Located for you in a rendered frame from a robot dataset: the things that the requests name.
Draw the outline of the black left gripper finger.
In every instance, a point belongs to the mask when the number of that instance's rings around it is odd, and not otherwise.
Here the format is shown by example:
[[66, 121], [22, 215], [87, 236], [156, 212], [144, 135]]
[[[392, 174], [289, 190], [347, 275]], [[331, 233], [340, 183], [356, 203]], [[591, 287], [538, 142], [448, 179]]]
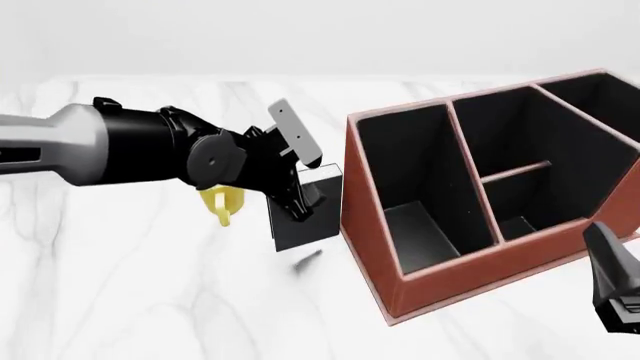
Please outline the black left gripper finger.
[[301, 185], [304, 203], [308, 209], [320, 206], [326, 200], [325, 194], [318, 187], [318, 182], [308, 182]]
[[313, 206], [305, 196], [286, 200], [283, 207], [292, 221], [304, 222], [313, 215]]

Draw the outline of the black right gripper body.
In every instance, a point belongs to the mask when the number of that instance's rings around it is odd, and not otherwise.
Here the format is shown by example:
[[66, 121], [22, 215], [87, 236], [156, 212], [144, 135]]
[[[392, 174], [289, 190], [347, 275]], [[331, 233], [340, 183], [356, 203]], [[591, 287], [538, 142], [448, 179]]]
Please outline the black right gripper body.
[[605, 296], [593, 290], [593, 306], [609, 333], [640, 334], [640, 290]]

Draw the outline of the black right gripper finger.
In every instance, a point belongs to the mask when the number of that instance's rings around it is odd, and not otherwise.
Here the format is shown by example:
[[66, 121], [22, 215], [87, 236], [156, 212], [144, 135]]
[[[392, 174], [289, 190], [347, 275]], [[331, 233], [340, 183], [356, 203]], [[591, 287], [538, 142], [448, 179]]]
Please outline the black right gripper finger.
[[583, 231], [591, 263], [593, 300], [606, 301], [640, 293], [640, 260], [601, 221]]

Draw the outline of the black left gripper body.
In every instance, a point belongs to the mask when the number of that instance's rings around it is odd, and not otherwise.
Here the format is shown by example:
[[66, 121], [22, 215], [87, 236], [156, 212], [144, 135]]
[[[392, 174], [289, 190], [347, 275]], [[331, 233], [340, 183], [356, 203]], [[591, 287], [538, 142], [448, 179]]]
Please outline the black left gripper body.
[[278, 128], [262, 131], [251, 126], [245, 131], [250, 145], [249, 169], [258, 190], [283, 209], [305, 209], [306, 203], [296, 171], [298, 157]]

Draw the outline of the black book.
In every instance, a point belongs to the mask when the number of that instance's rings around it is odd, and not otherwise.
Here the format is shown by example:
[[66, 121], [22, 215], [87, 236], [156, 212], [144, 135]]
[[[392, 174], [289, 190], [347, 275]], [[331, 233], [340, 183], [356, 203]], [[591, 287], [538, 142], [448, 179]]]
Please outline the black book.
[[292, 221], [287, 212], [267, 199], [271, 236], [275, 251], [297, 248], [332, 236], [340, 231], [343, 174], [337, 164], [325, 164], [298, 173], [301, 185], [318, 182], [326, 200], [312, 209], [313, 215], [304, 222]]

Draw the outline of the red-brown desk caddy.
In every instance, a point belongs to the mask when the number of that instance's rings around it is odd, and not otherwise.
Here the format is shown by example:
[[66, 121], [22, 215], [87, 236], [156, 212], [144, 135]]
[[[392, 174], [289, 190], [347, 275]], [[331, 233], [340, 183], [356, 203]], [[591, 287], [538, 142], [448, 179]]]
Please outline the red-brown desk caddy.
[[387, 323], [640, 238], [640, 83], [605, 70], [348, 116], [341, 230]]

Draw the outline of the grey plate on black stalk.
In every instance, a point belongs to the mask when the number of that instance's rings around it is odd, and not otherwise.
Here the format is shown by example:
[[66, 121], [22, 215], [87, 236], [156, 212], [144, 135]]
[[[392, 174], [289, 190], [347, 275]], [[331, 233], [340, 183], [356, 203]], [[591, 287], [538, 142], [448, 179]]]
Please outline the grey plate on black stalk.
[[275, 122], [267, 130], [284, 141], [278, 151], [281, 157], [293, 154], [306, 167], [315, 169], [322, 163], [323, 153], [299, 116], [285, 98], [275, 101], [268, 107], [268, 113]]

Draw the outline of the yellow mug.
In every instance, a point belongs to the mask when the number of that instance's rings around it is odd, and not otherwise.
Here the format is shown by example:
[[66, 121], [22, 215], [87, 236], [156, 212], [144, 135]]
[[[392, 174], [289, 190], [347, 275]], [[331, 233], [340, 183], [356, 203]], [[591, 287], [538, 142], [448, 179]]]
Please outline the yellow mug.
[[226, 185], [216, 185], [203, 191], [199, 195], [205, 206], [218, 218], [222, 227], [228, 227], [231, 216], [244, 206], [245, 190]]

